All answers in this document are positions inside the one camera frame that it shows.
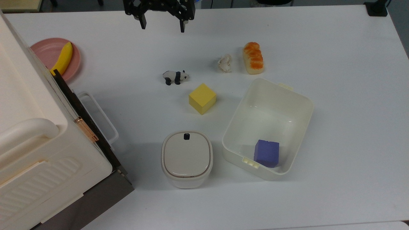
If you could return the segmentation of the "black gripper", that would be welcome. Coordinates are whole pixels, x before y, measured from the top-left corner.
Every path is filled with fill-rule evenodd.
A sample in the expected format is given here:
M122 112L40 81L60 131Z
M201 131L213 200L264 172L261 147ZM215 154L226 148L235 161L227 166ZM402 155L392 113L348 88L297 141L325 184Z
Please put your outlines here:
M145 13L151 10L168 12L175 16L180 22L180 32L184 33L186 21L193 20L196 12L194 0L139 0L138 3L124 0L123 4L125 14L139 20L142 29L146 29L147 25Z

